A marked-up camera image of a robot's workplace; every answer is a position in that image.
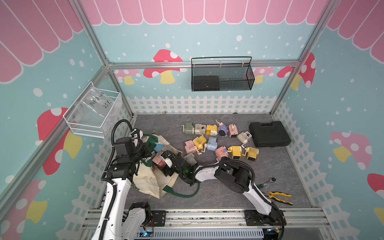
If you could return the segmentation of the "mint green pencil sharpener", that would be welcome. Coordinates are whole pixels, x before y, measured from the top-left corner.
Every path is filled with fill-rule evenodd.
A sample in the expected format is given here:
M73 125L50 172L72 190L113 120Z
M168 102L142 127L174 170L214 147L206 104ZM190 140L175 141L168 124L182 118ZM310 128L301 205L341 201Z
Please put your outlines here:
M193 153L189 153L189 154L185 155L184 159L191 166L194 166L197 164L197 160L196 160L195 155Z

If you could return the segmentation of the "pink clear-drawer pencil sharpener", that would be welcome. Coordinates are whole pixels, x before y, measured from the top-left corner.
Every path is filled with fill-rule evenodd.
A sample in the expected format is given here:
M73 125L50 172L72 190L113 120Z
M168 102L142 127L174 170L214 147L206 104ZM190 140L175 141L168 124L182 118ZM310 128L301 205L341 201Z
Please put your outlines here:
M166 162L164 161L164 158L159 154L156 154L155 157L152 159L152 161L159 168L163 168L164 166L167 165Z

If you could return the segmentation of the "yellow black pencil sharpener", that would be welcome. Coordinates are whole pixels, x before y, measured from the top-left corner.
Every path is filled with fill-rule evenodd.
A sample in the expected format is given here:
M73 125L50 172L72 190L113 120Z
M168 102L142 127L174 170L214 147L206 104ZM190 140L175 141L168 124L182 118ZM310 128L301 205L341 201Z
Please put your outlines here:
M247 160L255 162L258 159L260 150L253 147L245 148L244 156Z

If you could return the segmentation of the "light blue pencil sharpener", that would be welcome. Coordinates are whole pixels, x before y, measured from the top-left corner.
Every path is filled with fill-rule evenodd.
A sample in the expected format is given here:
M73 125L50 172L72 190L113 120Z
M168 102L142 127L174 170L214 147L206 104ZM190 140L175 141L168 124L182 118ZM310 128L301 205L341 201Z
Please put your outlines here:
M157 152L157 153L159 153L159 152L161 152L161 151L163 150L164 147L165 147L164 144L156 143L156 146L155 146L155 148L154 148L154 151Z

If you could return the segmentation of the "black plastic tool case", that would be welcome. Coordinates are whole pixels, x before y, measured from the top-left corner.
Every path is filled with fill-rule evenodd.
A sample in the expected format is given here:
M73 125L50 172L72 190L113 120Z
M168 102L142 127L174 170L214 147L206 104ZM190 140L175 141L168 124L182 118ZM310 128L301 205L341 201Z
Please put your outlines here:
M249 132L257 148L285 147L291 143L291 138L281 121L250 123Z

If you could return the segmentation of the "clear wall bin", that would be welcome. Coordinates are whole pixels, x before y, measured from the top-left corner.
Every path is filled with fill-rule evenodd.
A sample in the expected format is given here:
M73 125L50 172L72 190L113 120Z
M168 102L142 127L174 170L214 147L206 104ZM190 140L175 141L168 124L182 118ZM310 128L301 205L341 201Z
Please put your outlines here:
M121 93L99 89L90 82L63 118L74 135L104 139L122 106Z

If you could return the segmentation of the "cream crank pencil sharpener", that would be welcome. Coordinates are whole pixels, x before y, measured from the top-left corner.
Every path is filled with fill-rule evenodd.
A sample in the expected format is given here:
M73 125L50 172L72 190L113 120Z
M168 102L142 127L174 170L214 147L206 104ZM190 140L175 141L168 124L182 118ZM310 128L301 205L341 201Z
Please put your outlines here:
M242 143L242 145L246 145L252 139L252 134L248 131L244 131L238 134L237 139Z

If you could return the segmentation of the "blue grey pencil sharpener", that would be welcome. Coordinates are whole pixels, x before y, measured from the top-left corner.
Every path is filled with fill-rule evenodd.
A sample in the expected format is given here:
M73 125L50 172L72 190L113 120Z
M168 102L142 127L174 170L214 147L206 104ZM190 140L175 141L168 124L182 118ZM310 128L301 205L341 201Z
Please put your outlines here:
M218 143L217 143L216 137L210 137L208 141L204 144L204 152L206 151L215 152L217 148L218 148Z

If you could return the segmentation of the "purple pencil sharpener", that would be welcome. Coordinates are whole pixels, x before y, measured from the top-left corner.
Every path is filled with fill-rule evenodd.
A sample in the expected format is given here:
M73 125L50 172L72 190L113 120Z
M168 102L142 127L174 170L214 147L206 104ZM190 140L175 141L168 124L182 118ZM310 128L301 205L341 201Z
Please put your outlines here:
M228 135L228 127L223 123L218 120L216 120L216 123L218 125L218 135L221 137L226 137Z

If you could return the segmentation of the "beige pencil sharpener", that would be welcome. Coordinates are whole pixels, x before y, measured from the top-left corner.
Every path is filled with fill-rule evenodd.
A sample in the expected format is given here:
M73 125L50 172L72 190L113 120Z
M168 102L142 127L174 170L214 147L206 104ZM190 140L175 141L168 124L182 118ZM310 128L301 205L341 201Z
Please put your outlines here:
M206 134L206 125L203 124L195 124L194 133L195 135L205 135Z

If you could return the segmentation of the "yellow crank pencil sharpener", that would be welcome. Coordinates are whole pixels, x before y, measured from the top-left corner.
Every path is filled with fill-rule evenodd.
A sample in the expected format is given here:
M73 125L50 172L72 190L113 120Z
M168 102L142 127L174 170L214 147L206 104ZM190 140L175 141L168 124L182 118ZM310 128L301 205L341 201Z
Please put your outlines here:
M206 143L207 143L207 139L203 135L200 135L199 137L193 140L193 144L196 147L196 152L198 153L198 155L201 155L202 153L205 152Z

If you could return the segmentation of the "cream canvas tote bag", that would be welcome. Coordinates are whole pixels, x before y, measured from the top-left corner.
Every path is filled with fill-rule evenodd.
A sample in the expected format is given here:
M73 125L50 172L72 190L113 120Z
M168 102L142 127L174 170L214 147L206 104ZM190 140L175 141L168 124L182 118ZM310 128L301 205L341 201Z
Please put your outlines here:
M181 179L188 185L192 185L192 171L196 165L191 166L188 164L182 156L182 151L174 148L170 142L168 142L162 135L158 134L157 132L145 134L145 143L150 146L152 155L151 157L140 161L138 174L133 177L133 188L143 194L150 195L158 199L167 193L185 199L194 197L200 190L200 184L198 184L195 192L189 195L177 193L173 189L173 186L178 179ZM165 145L163 150L159 153L154 151L156 143ZM183 173L180 175L173 174L171 177L166 177L162 173L163 168L159 168L152 161L156 154L161 155L164 159L169 158L172 160L172 162L178 161L182 166Z

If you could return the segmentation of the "yellow handled pliers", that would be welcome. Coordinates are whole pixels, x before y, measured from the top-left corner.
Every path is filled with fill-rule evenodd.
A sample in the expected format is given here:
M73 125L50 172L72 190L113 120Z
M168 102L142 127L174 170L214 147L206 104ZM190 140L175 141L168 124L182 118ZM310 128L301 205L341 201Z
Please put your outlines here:
M274 200L274 201L276 201L278 203L282 203L282 204L290 205L290 206L294 205L292 202L286 201L284 199L280 199L280 197L291 198L292 197L291 194L286 194L286 193L283 193L283 192L271 192L271 191L263 192L263 194L267 198L272 199L272 200Z

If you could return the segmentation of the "pink boxy pencil sharpener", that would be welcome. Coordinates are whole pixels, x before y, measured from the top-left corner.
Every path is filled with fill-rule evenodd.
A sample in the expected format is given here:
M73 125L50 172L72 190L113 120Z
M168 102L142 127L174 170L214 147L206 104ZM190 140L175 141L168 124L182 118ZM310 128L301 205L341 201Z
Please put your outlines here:
M194 154L197 152L197 147L195 146L192 140L185 142L185 151L187 155Z

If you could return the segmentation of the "yellow white pencil sharpener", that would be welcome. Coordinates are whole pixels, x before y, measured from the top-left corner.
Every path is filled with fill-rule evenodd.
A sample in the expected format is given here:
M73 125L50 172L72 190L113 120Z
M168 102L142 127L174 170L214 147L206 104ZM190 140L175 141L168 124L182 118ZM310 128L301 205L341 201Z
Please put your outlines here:
M239 160L243 156L243 148L241 146L231 146L227 149L227 152L233 160Z

